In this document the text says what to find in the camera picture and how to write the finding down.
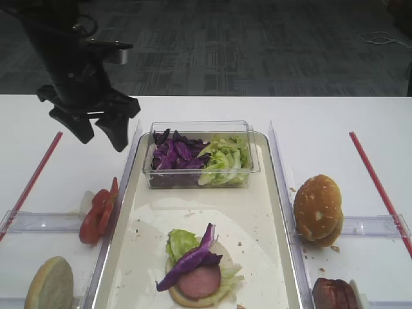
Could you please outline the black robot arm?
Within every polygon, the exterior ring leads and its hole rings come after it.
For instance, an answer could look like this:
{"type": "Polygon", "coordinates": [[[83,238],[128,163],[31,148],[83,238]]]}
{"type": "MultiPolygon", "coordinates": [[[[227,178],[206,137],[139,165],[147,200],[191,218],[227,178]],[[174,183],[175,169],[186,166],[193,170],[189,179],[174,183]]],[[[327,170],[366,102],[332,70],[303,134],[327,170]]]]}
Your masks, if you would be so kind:
{"type": "Polygon", "coordinates": [[[51,84],[36,94],[53,104],[51,118],[68,128],[83,144],[94,136],[91,120],[118,152],[128,145],[128,122],[140,111],[138,100],[112,87],[103,63],[125,64],[132,44],[91,39],[76,1],[5,1],[1,10],[20,20],[48,72],[51,84]]]}

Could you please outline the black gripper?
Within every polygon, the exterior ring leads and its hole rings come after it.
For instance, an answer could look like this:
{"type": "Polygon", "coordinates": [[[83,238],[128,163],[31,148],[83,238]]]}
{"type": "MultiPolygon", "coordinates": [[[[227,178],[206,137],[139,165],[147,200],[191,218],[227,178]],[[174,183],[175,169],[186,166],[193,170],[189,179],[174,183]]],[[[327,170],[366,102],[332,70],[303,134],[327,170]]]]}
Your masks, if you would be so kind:
{"type": "Polygon", "coordinates": [[[26,34],[49,73],[57,99],[49,116],[69,129],[83,144],[94,132],[87,118],[75,115],[107,113],[95,125],[117,152],[128,145],[128,118],[140,111],[136,99],[114,89],[104,62],[125,64],[132,44],[88,41],[74,33],[26,29],[26,34]]]}

